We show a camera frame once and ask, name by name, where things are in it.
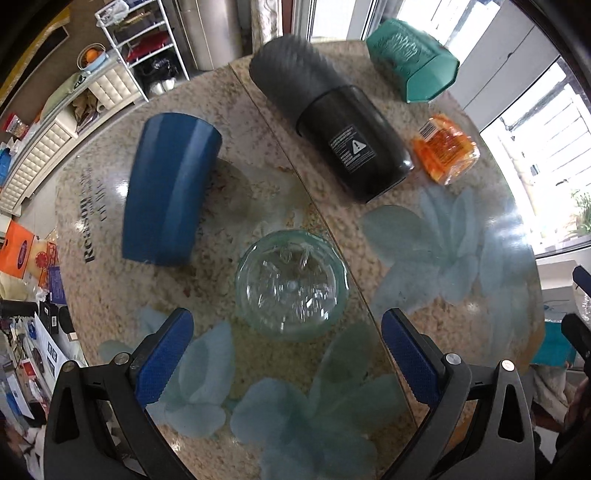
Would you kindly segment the green hexagonal cup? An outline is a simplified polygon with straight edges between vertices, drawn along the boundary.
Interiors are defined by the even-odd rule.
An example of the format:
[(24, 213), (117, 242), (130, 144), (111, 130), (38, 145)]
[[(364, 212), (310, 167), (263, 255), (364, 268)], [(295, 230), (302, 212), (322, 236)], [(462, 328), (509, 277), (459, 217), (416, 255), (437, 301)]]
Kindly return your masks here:
[(407, 22), (391, 19), (366, 40), (377, 71), (407, 103), (425, 103), (452, 86), (460, 61), (439, 41)]

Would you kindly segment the purple box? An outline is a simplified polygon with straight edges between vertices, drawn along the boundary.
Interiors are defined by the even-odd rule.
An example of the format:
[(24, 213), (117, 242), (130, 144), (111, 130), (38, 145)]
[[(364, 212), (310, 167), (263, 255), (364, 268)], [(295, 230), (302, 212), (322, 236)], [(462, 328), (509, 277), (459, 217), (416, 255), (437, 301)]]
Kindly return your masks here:
[(67, 304), (59, 266), (50, 266), (48, 269), (48, 289), (52, 303), (57, 305)]

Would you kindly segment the orange plastic cup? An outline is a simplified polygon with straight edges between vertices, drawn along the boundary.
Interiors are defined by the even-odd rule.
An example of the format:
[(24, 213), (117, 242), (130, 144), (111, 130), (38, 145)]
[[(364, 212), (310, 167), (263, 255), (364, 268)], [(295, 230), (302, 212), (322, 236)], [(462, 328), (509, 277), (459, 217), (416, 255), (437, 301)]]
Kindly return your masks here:
[(444, 114), (431, 117), (412, 138), (415, 157), (440, 185), (449, 185), (480, 159), (473, 139)]

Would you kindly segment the white tufted low cabinet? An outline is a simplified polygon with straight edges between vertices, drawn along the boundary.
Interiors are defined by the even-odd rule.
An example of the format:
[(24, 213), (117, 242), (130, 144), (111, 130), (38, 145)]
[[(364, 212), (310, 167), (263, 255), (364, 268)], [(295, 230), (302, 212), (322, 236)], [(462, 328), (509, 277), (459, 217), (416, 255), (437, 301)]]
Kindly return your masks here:
[[(73, 102), (86, 93), (97, 99), (98, 114), (86, 126), (78, 127)], [(1, 211), (19, 216), (22, 202), (32, 196), (78, 145), (140, 98), (141, 94), (124, 66), (117, 59), (106, 60), (47, 113), (12, 157), (1, 186)]]

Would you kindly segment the orange gift bag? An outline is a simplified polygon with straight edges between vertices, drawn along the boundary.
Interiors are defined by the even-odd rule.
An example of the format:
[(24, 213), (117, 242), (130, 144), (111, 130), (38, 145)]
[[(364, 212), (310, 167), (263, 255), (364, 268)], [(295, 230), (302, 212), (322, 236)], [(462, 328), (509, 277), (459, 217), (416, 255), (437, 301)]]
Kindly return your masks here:
[(32, 232), (11, 221), (0, 250), (0, 270), (7, 275), (22, 279), (35, 240), (36, 237)]

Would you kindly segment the black cylindrical bottle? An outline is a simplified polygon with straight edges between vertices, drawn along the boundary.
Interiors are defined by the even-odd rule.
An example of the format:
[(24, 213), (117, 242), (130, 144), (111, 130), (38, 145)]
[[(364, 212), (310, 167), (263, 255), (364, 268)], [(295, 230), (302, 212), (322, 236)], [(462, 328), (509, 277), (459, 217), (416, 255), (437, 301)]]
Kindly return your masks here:
[(307, 40), (284, 35), (264, 44), (252, 56), (249, 76), (356, 200), (377, 198), (413, 170), (386, 117)]

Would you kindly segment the blue plastic cup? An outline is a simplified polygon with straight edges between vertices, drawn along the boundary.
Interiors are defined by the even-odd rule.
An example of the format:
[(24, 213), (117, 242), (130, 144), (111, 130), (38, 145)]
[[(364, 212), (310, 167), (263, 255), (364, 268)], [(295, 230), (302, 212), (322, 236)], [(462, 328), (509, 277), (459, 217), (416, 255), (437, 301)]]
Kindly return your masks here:
[(189, 263), (221, 144), (221, 133), (195, 116), (166, 112), (145, 122), (124, 207), (124, 259), (164, 267)]

